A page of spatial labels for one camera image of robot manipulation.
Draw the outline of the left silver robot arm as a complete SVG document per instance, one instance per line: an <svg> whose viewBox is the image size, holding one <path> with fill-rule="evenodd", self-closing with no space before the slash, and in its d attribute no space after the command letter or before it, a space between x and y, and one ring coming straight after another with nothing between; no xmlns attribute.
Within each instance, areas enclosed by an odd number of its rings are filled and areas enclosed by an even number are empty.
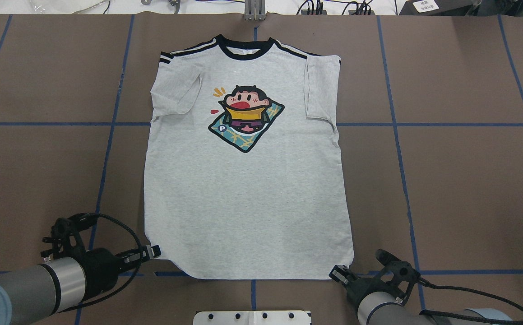
<svg viewBox="0 0 523 325"><path fill-rule="evenodd" d="M113 255L98 248L0 274L0 325L30 325L109 292L119 276L161 255L145 245Z"/></svg>

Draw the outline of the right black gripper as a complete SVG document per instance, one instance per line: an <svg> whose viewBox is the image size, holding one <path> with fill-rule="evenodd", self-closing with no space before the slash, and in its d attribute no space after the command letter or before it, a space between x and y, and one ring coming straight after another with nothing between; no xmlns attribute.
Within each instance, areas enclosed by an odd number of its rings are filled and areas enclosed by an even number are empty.
<svg viewBox="0 0 523 325"><path fill-rule="evenodd" d="M399 288L401 280L383 281L380 277L357 276L345 265L335 265L329 277L346 289L346 298L350 305L358 308L360 303L369 295L375 292L389 294L400 305L408 302L408 290L403 291Z"/></svg>

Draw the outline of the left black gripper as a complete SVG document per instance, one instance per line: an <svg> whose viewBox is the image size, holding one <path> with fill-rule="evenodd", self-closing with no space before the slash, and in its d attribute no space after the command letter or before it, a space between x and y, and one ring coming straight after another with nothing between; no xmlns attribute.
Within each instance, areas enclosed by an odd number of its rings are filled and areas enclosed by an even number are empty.
<svg viewBox="0 0 523 325"><path fill-rule="evenodd" d="M86 288L83 300L108 292L117 284L124 266L136 266L162 255L159 245L145 245L113 255L105 248L86 251L80 265L84 270Z"/></svg>

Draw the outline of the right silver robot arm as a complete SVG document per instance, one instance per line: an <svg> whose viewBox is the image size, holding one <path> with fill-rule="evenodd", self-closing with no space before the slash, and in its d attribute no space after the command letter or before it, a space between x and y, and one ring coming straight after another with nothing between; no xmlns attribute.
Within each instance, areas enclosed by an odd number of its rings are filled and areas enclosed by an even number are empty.
<svg viewBox="0 0 523 325"><path fill-rule="evenodd" d="M329 277L340 283L359 325L523 325L505 313L492 308L466 308L459 312L422 309L410 312L406 304L414 287L473 293L518 307L513 301L479 290L438 286L422 278L410 263L393 260L382 263L373 276L360 276L345 265L335 265Z"/></svg>

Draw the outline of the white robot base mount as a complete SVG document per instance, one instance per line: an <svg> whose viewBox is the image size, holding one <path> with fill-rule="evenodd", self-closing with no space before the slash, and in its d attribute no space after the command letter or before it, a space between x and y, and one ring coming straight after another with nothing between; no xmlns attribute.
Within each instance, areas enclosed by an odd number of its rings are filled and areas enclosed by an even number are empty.
<svg viewBox="0 0 523 325"><path fill-rule="evenodd" d="M312 325L310 311L203 311L193 318L194 325Z"/></svg>

